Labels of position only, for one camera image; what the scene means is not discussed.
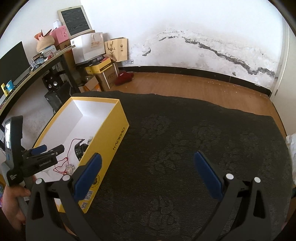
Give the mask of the person left hand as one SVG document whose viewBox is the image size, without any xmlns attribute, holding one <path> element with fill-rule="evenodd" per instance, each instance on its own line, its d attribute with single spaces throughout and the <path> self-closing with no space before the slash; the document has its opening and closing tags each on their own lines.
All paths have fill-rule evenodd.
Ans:
<svg viewBox="0 0 296 241">
<path fill-rule="evenodd" d="M 29 189 L 20 185 L 12 187 L 6 185 L 4 189 L 2 211 L 11 226 L 18 232 L 21 231 L 26 221 L 25 215 L 19 206 L 18 198 L 27 197 L 30 196 L 30 194 Z"/>
</svg>

